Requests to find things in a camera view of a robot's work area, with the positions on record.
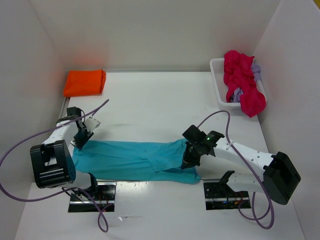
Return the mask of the orange t shirt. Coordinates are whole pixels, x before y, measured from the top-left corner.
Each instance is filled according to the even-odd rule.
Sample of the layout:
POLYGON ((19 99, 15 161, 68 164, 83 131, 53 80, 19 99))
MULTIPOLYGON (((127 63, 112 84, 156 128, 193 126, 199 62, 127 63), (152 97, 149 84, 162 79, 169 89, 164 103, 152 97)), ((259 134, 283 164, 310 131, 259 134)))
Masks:
POLYGON ((101 95, 106 83, 104 70, 70 70, 63 90, 66 98, 101 95))

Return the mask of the cyan t shirt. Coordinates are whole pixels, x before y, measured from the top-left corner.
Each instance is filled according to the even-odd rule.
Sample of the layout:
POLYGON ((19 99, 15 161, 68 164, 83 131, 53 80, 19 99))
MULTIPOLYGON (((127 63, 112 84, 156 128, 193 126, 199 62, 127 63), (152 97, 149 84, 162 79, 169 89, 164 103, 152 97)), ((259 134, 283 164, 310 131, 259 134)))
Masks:
POLYGON ((99 180, 170 181, 193 185, 201 180, 195 168, 181 169, 186 141, 88 141, 72 154, 77 171, 99 180))

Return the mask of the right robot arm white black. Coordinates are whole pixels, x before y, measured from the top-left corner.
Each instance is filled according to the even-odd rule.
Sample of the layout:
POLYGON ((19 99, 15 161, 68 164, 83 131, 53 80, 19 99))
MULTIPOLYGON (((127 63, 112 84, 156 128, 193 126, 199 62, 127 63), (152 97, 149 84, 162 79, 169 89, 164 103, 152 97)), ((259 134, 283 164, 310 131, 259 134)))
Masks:
POLYGON ((186 139, 186 150, 181 169, 199 166, 202 156, 211 155, 251 171, 237 173, 228 170, 219 180, 219 191, 225 197, 242 191, 267 193, 275 203, 286 205, 301 181, 297 169, 283 152, 261 152, 213 130, 206 134, 195 125, 182 135, 186 139))

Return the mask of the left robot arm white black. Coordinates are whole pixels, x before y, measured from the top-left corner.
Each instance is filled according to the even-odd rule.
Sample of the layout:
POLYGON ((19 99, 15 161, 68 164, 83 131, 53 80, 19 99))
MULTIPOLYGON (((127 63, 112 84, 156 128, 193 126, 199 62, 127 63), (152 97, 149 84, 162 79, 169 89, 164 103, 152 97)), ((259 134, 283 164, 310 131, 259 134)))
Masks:
POLYGON ((76 170, 69 146, 82 150, 94 130, 101 124, 93 117, 82 119, 83 111, 78 107, 69 107, 67 116, 56 121, 56 129, 42 144, 30 149, 34 180, 38 188, 67 187, 75 188, 88 200, 99 196, 100 188, 92 173, 76 170))

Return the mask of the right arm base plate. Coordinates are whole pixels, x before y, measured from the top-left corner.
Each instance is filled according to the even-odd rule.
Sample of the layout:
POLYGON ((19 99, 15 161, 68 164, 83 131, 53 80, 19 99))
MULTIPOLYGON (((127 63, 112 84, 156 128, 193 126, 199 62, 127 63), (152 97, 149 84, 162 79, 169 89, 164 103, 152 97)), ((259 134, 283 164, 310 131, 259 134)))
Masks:
POLYGON ((251 203, 247 191, 235 192, 226 183, 218 180, 204 181, 206 210, 250 209, 251 203))

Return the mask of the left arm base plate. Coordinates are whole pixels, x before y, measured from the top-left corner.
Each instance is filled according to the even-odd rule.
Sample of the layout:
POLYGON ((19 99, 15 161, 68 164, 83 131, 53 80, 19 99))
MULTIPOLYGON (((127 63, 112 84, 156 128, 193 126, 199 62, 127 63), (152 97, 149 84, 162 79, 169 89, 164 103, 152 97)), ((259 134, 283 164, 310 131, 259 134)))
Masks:
MULTIPOLYGON (((115 211, 116 182, 98 182, 97 192, 90 196, 103 212, 115 211)), ((69 213, 93 213, 98 212, 93 201, 81 191, 72 191, 69 195, 69 213)))

